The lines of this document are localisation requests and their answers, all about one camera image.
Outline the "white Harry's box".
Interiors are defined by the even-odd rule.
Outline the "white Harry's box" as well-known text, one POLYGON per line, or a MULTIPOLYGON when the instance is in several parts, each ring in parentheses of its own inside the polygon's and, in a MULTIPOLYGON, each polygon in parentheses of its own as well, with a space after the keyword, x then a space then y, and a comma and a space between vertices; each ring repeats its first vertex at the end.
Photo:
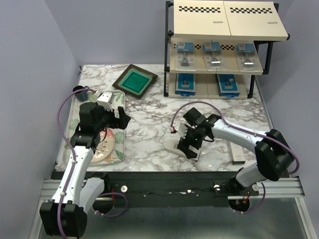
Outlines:
MULTIPOLYGON (((179 150, 177 148, 178 143, 179 143, 179 141, 177 141, 177 140, 172 140, 172 139, 168 140, 165 143, 165 150, 172 153, 172 154, 178 155, 180 157, 187 158, 186 155, 181 150, 179 150)), ((196 157, 192 157, 192 158, 190 158, 190 160, 197 162, 200 158, 201 150, 197 150, 193 146, 190 146, 188 149, 190 149, 191 151, 193 151, 196 154, 196 157)))

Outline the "tall white slim box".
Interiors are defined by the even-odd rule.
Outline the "tall white slim box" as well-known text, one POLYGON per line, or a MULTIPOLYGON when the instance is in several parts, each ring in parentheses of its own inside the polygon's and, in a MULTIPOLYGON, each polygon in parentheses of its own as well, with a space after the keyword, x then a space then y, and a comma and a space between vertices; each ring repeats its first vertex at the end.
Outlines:
POLYGON ((237 144, 234 144, 232 142, 228 142, 230 155, 232 159, 233 165, 243 165, 245 164, 245 156, 243 152, 243 148, 237 144))

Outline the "blue Harry's razor box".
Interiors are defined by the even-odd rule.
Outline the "blue Harry's razor box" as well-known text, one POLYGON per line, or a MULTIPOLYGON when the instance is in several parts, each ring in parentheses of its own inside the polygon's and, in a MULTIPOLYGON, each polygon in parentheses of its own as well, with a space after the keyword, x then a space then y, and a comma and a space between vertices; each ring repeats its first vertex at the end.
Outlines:
POLYGON ((194 96, 195 89, 195 75, 189 73, 180 73, 176 75, 175 80, 175 94, 189 97, 194 96))
POLYGON ((239 86, 232 74, 216 74, 216 84, 220 97, 233 98, 240 95, 239 86))

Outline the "blister razor pack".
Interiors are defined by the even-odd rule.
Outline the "blister razor pack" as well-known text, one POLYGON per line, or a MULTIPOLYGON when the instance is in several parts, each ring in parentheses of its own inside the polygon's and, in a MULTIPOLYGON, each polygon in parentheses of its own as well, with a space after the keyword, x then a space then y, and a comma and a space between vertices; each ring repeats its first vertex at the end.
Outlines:
POLYGON ((205 42, 202 45, 203 59, 209 72, 224 70, 224 57, 219 42, 205 42))
POLYGON ((259 59, 253 43, 237 44, 236 58, 240 72, 259 72, 259 59))
POLYGON ((175 49, 176 70, 183 72, 195 72, 196 55, 194 44, 192 42, 178 42, 175 45, 175 49))

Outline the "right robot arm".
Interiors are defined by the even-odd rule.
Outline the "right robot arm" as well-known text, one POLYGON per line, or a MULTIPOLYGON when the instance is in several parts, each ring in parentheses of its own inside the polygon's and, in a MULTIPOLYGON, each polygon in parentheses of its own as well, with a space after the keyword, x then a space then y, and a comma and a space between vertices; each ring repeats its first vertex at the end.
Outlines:
POLYGON ((186 124, 177 122, 173 132, 180 135, 177 148, 186 158, 195 159, 197 151, 207 137, 232 142, 255 154, 256 163, 239 169, 223 187, 224 191, 241 195, 253 184, 265 180, 278 181, 294 161, 293 153, 282 134, 272 129, 269 132, 231 124, 223 117, 211 114, 205 117, 196 108, 184 116, 186 124))

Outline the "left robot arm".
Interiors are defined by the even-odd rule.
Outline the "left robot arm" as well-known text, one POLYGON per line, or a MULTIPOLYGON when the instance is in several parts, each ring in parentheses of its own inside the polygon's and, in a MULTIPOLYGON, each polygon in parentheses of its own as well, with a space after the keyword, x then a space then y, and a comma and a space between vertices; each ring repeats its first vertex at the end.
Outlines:
POLYGON ((80 238, 87 226, 87 214, 98 196, 110 193, 111 185, 102 178, 93 177, 84 183, 87 168, 100 142, 100 133, 106 128, 126 129, 130 116, 123 107, 106 110, 98 103, 83 103, 79 108, 79 123, 68 141, 71 153, 64 175, 49 202, 43 203, 39 213, 50 236, 80 238))

